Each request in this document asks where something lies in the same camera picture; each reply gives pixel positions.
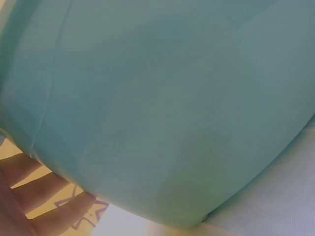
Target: light green surface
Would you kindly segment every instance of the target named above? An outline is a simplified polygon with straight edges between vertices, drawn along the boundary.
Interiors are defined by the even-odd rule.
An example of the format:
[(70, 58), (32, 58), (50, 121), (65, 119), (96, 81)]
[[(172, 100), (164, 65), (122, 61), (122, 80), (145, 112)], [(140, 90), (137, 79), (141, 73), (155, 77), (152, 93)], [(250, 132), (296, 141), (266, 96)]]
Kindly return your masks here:
[(315, 113), (312, 0), (31, 2), (0, 41), (0, 128), (145, 218), (199, 223)]

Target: fingers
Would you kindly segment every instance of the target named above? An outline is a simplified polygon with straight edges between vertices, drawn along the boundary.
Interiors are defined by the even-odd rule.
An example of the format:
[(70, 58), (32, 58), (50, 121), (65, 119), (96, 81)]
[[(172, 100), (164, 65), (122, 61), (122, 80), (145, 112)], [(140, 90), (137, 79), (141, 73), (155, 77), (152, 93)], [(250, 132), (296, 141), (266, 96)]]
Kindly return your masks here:
[(58, 236), (78, 221), (94, 204), (95, 197), (83, 192), (62, 205), (31, 220), (38, 236)]
[(37, 161), (23, 153), (0, 160), (0, 171), (11, 187), (41, 166)]
[(12, 191), (22, 211), (24, 214), (27, 214), (31, 210), (43, 205), (68, 184), (68, 181), (57, 174), (49, 173), (41, 178), (14, 188)]

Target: hand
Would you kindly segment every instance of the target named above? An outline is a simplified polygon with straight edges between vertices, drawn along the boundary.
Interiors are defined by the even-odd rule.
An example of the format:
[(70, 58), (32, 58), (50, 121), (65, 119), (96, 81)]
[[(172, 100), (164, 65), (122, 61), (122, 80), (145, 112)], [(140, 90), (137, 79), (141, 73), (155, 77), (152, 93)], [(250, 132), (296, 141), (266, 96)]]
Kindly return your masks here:
[(68, 182), (55, 173), (11, 189), (40, 167), (24, 154), (0, 160), (0, 234), (4, 236), (59, 236), (93, 205), (95, 197), (83, 192), (59, 208), (34, 219), (25, 214), (44, 204)]

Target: plastic container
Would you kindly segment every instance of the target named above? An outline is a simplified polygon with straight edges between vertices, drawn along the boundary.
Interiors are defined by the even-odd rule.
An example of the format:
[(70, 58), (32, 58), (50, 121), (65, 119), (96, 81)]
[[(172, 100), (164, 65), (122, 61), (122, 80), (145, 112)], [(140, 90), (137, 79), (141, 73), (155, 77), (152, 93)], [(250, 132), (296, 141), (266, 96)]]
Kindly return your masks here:
[(315, 113), (313, 0), (12, 3), (1, 131), (150, 220), (198, 224)]

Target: yellow surface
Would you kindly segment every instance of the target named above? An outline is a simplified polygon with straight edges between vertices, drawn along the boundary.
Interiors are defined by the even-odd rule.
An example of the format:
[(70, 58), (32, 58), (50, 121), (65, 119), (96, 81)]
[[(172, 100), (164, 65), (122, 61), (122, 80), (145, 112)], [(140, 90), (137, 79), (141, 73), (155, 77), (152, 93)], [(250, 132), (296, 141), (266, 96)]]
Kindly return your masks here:
[[(13, 156), (15, 154), (20, 153), (21, 151), (17, 149), (11, 142), (8, 140), (5, 140), (3, 145), (0, 146), (0, 159), (4, 159), (10, 156)], [(40, 167), (38, 170), (33, 172), (28, 178), (18, 183), (16, 186), (25, 184), (27, 182), (30, 182), (34, 179), (40, 178), (43, 175), (48, 174), (51, 172), (47, 167)], [(40, 206), (39, 208), (33, 210), (29, 214), (27, 214), (28, 218), (34, 218), (40, 214), (43, 214), (51, 209), (56, 208), (56, 203), (62, 200), (65, 200), (71, 198), (73, 195), (73, 192), (75, 195), (82, 192), (82, 190), (75, 185), (71, 184), (61, 190), (59, 193), (57, 193), (55, 196), (53, 196), (48, 202), (46, 202), (44, 205)], [(80, 222), (77, 222), (73, 225), (73, 228), (70, 228), (67, 232), (62, 234), (62, 236), (89, 236), (91, 235), (95, 225), (97, 224), (97, 216), (101, 216), (105, 210), (107, 209), (107, 204), (100, 199), (98, 199), (98, 204), (94, 204), (93, 207), (90, 209), (90, 211), (84, 216), (84, 218), (81, 218)]]

